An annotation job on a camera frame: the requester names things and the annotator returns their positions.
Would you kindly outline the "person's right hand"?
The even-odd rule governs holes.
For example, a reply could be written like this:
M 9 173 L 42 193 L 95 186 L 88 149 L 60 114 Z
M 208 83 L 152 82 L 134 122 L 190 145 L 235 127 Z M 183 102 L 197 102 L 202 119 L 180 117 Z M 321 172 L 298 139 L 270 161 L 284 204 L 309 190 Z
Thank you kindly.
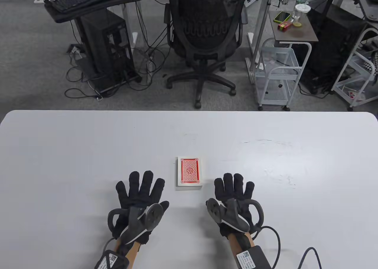
M 220 233 L 223 237 L 230 234 L 248 233 L 254 234 L 261 230 L 263 225 L 263 211 L 260 204 L 254 202 L 259 213 L 259 221 L 254 224 L 249 209 L 255 184 L 248 181 L 244 187 L 244 178 L 241 174 L 225 173 L 223 178 L 214 180 L 216 200 L 224 208 L 226 218 L 221 218 L 219 223 Z

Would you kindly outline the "person's left hand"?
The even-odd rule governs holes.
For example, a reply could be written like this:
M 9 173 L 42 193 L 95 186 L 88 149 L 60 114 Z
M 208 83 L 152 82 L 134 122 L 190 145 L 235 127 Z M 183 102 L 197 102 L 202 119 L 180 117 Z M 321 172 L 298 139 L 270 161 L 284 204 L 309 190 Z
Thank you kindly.
M 119 181 L 115 189 L 118 194 L 119 203 L 122 209 L 128 209 L 130 207 L 146 208 L 152 204 L 160 204 L 165 212 L 169 207 L 168 201 L 160 202 L 162 196 L 162 191 L 165 186 L 165 180 L 162 178 L 157 178 L 155 184 L 150 191 L 153 182 L 153 172 L 145 171 L 143 174 L 143 180 L 141 185 L 139 185 L 139 173 L 133 171 L 129 175 L 129 191 L 127 192 L 125 184 L 123 181 Z M 124 215 L 120 215 L 116 221 L 112 236 L 118 239 L 121 233 L 128 227 L 129 218 Z M 142 235 L 139 235 L 136 242 L 140 244 L 146 244 L 149 241 L 149 236 L 152 231 L 146 231 Z

